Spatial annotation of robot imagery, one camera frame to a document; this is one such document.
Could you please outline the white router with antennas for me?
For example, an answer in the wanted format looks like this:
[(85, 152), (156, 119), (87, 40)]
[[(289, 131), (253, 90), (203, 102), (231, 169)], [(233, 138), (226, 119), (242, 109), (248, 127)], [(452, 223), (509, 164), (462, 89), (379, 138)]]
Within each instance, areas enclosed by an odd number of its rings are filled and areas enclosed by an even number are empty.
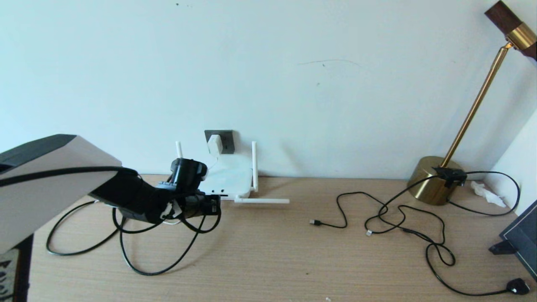
[(221, 200), (236, 204), (290, 204), (289, 199), (253, 198), (259, 191), (257, 142), (251, 143), (251, 168), (211, 168), (198, 189), (207, 195), (218, 195)]

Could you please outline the crumpled white tissue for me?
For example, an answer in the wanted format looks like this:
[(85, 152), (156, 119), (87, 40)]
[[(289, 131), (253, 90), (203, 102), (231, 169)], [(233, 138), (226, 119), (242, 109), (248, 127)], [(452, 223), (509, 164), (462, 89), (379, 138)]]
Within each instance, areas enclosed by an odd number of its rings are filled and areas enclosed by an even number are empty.
[(485, 183), (472, 181), (470, 183), (470, 187), (477, 196), (483, 197), (488, 203), (495, 204), (501, 208), (506, 208), (506, 204), (502, 198), (493, 193), (493, 191), (489, 190)]

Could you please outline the black plastic clip stand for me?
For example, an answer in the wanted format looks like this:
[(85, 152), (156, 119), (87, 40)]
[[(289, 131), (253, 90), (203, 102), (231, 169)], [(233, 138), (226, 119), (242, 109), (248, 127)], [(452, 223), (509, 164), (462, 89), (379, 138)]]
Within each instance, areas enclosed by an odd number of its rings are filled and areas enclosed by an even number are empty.
[(493, 255), (512, 255), (518, 252), (518, 249), (508, 240), (492, 245), (488, 250)]

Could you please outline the dark teal printed box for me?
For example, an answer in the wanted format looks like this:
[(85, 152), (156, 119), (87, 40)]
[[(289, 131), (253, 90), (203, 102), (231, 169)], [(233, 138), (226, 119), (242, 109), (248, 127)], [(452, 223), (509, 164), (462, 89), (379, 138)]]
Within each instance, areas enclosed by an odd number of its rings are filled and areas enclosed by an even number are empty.
[(537, 200), (500, 232), (499, 237), (516, 249), (516, 257), (537, 282)]

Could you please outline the black inline lamp switch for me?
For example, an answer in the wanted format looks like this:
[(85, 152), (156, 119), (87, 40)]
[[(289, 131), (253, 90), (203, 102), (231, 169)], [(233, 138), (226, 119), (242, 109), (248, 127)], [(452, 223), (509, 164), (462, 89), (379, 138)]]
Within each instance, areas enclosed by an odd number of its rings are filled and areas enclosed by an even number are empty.
[(467, 173), (462, 169), (434, 167), (438, 178), (445, 180), (444, 187), (462, 187), (467, 180)]

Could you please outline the brass desk lamp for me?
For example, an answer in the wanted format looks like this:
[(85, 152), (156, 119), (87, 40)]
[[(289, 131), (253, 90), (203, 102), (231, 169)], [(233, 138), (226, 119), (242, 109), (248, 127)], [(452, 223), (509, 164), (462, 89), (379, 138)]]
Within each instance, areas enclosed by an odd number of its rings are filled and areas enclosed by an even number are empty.
[(506, 44), (499, 48), (487, 76), (445, 156), (422, 157), (418, 161), (413, 174), (408, 180), (407, 186), (409, 193), (418, 201), (425, 204), (437, 206), (445, 205), (457, 188), (444, 187), (445, 180), (438, 178), (437, 173), (433, 168), (448, 167), (463, 170), (463, 168), (458, 163), (455, 163), (452, 158), (485, 99), (508, 51), (515, 49), (525, 57), (530, 58), (537, 63), (537, 33), (523, 22), (507, 6), (504, 0), (497, 0), (495, 4), (485, 11), (485, 16), (499, 29), (499, 31), (502, 32)]

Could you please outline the grey wall socket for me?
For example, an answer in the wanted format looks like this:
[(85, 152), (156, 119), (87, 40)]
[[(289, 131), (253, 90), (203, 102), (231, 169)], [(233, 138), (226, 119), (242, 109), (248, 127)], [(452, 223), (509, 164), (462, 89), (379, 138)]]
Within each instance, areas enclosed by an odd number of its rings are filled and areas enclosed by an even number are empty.
[(222, 144), (221, 154), (233, 154), (235, 152), (233, 130), (205, 130), (206, 141), (209, 142), (212, 135), (219, 135)]

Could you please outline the white power adapter block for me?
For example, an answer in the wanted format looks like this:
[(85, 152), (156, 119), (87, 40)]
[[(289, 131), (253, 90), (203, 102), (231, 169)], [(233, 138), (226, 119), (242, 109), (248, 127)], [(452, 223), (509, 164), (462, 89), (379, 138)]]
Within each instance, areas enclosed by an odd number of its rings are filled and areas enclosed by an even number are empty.
[(213, 157), (220, 157), (220, 155), (223, 153), (222, 138), (218, 134), (213, 134), (210, 136), (207, 146), (209, 154)]

